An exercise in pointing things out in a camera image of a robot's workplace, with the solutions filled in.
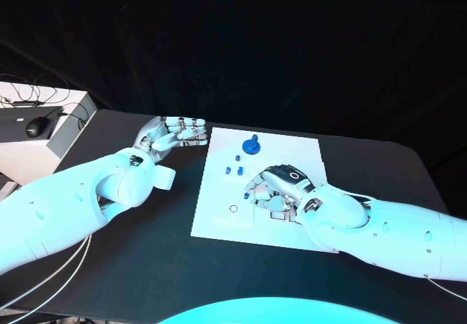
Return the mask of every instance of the black backdrop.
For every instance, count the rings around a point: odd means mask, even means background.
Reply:
[[[467,215],[466,5],[12,2],[1,72],[61,75],[105,109],[392,140]]]

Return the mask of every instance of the blue knob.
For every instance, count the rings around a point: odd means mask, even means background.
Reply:
[[[257,134],[252,135],[251,140],[244,141],[244,145],[241,147],[247,154],[257,154],[259,152],[261,146],[258,143],[258,135]]]

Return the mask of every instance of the light blue surface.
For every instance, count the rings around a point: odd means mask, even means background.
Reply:
[[[247,154],[257,154],[261,150],[261,145],[258,143],[258,135],[252,135],[251,140],[244,141],[244,145],[241,146],[244,152]]]
[[[161,323],[395,324],[383,317],[352,307],[317,300],[281,297],[245,298],[216,302],[170,317]]]

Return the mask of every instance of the robotic arm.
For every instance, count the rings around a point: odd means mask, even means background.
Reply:
[[[63,250],[169,190],[176,171],[159,165],[170,149],[208,144],[205,120],[156,117],[131,148],[23,186],[0,202],[0,275]]]
[[[326,251],[414,277],[467,281],[467,221],[340,190],[316,187],[291,165],[268,167],[245,190],[265,184],[271,198],[252,203],[271,212],[296,209],[296,221]]]

